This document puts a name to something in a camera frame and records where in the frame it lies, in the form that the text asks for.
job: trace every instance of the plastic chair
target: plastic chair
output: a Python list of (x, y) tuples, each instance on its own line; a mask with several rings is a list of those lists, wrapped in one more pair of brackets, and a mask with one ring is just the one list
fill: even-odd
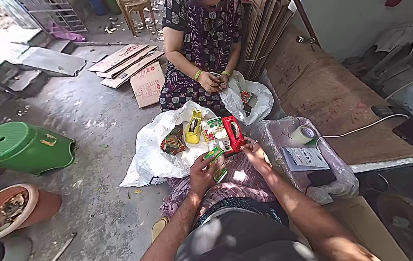
[(145, 28), (147, 28), (143, 9), (148, 8), (150, 11), (150, 16), (153, 20), (153, 26), (156, 29), (155, 14), (153, 13), (152, 3), (150, 2), (150, 0), (117, 0), (117, 2), (124, 15), (126, 23), (128, 24), (129, 29), (135, 37), (137, 37), (137, 32), (135, 31), (134, 21), (132, 21), (131, 16), (131, 13), (133, 11), (139, 12), (140, 19), (142, 19), (142, 24)]

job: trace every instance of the overturned stool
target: overturned stool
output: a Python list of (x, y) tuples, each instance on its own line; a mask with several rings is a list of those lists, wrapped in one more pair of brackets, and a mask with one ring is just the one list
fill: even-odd
[(24, 122), (0, 125), (0, 167), (39, 175), (74, 162), (76, 141)]

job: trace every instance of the sandal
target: sandal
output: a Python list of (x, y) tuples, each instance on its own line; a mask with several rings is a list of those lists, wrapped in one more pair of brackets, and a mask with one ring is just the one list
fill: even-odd
[(168, 224), (169, 219), (167, 217), (160, 218), (157, 222), (153, 224), (152, 227), (152, 243), (155, 241), (157, 236), (163, 231), (163, 228)]

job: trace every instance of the white plastic sack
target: white plastic sack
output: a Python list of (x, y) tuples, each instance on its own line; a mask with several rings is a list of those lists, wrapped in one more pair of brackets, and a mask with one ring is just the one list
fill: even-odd
[(250, 137), (259, 141), (274, 169), (286, 175), (292, 184), (301, 192), (321, 205), (330, 203), (332, 198), (351, 198), (358, 195), (359, 182), (352, 169), (337, 155), (332, 147), (321, 139), (318, 143), (322, 156), (327, 161), (337, 181), (321, 187), (308, 187), (307, 175), (310, 171), (291, 171), (286, 164), (282, 149), (285, 147), (301, 147), (290, 138), (289, 134), (300, 125), (313, 128), (320, 137), (316, 126), (306, 118), (288, 116), (277, 121), (264, 120), (250, 128)]
[(196, 145), (185, 143), (186, 150), (176, 156), (169, 155), (161, 150), (160, 145), (175, 125), (184, 123), (184, 129), (192, 118), (195, 108), (202, 111), (203, 125), (210, 118), (216, 117), (208, 108), (187, 101), (178, 110), (169, 110), (160, 113), (152, 122), (144, 126), (135, 140), (135, 155), (129, 165), (128, 173), (120, 187), (142, 187), (150, 184), (153, 177), (184, 177), (189, 175), (189, 168), (198, 156), (209, 151), (203, 135)]
[[(251, 109), (250, 116), (246, 116), (244, 111), (242, 91), (252, 92), (258, 99), (255, 107)], [(220, 96), (226, 109), (245, 125), (264, 119), (271, 112), (272, 104), (274, 103), (272, 93), (266, 86), (245, 80), (244, 76), (238, 71), (233, 72), (229, 80), (229, 87), (220, 93)]]

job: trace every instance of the black patterned dress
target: black patterned dress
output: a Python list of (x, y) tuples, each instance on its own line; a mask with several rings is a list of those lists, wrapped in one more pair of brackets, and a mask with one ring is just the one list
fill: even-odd
[[(221, 73), (229, 62), (231, 44), (241, 41), (241, 15), (240, 0), (221, 0), (211, 7), (166, 0), (163, 27), (184, 32), (182, 54), (193, 65)], [(205, 91), (200, 83), (169, 62), (165, 86), (159, 96), (161, 110), (179, 109), (189, 100), (213, 110), (217, 116), (228, 114), (218, 93)]]

